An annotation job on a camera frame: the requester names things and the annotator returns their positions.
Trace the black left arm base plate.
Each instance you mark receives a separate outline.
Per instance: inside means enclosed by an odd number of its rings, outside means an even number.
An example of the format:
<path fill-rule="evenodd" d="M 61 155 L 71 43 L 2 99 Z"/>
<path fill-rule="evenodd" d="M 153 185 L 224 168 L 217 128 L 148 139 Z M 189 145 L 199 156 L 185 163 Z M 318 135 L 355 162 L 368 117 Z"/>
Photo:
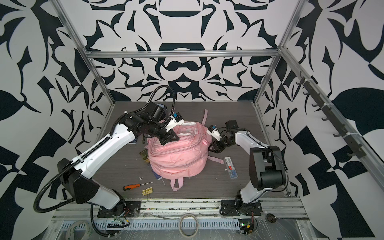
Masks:
<path fill-rule="evenodd" d="M 137 216 L 140 213 L 141 201 L 125 201 L 125 203 L 118 203 L 113 209 L 108 210 L 104 207 L 100 207 L 97 217 L 98 218 L 131 218 Z"/>

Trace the Animal Farm book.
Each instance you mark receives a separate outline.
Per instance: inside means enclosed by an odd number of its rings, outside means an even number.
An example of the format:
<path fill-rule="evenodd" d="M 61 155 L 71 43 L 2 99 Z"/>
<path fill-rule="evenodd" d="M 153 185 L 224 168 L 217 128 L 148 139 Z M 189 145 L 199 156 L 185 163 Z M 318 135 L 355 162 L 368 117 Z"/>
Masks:
<path fill-rule="evenodd" d="M 143 161 L 144 161 L 146 164 L 149 164 L 149 163 L 150 163 L 149 154 L 148 154 L 148 150 L 147 150 L 147 149 L 144 149 L 143 151 L 141 151 L 141 152 L 140 152 L 140 155 L 141 155 Z"/>

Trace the pink student backpack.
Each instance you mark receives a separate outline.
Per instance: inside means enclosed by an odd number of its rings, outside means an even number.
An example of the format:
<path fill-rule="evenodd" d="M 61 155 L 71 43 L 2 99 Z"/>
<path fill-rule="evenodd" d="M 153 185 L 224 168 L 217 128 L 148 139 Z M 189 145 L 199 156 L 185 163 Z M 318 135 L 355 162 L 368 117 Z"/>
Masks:
<path fill-rule="evenodd" d="M 207 161 L 223 164 L 224 160 L 209 156 L 212 135 L 205 126 L 208 110 L 201 122 L 184 122 L 173 128 L 177 142 L 161 145 L 156 138 L 147 140 L 147 151 L 152 170 L 170 180 L 174 192 L 184 185 L 184 179 L 202 172 Z"/>

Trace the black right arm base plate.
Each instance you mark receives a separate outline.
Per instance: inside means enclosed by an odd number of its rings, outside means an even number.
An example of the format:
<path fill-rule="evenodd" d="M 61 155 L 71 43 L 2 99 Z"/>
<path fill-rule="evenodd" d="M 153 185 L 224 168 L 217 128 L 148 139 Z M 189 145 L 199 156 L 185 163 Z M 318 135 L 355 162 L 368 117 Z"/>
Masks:
<path fill-rule="evenodd" d="M 244 204 L 236 200 L 221 200 L 219 213 L 224 217 L 261 216 L 262 211 L 260 202 Z"/>

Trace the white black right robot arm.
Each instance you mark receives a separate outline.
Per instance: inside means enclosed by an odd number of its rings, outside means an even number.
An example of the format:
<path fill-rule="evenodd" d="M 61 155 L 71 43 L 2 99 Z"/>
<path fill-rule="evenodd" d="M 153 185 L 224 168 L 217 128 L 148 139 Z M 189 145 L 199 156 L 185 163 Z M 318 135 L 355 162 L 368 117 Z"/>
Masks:
<path fill-rule="evenodd" d="M 254 204 L 267 192 L 286 190 L 289 176 L 278 147 L 262 143 L 235 120 L 226 122 L 224 134 L 214 125 L 208 127 L 207 133 L 213 138 L 209 151 L 221 153 L 237 145 L 249 154 L 250 181 L 237 196 L 241 204 Z"/>

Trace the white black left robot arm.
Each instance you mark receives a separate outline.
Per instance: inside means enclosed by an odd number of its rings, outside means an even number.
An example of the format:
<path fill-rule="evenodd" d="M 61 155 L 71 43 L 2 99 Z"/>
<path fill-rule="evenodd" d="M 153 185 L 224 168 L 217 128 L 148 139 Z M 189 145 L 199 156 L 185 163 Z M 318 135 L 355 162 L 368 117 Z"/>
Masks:
<path fill-rule="evenodd" d="M 124 113 L 115 122 L 112 131 L 90 149 L 70 161 L 63 159 L 59 162 L 59 170 L 70 167 L 60 181 L 77 204 L 88 203 L 108 210 L 115 209 L 123 204 L 123 198 L 93 180 L 99 168 L 141 134 L 157 138 L 162 145 L 178 141 L 179 137 L 173 129 L 183 123 L 184 119 L 179 113 L 159 122 L 153 119 L 146 121 L 135 113 Z"/>

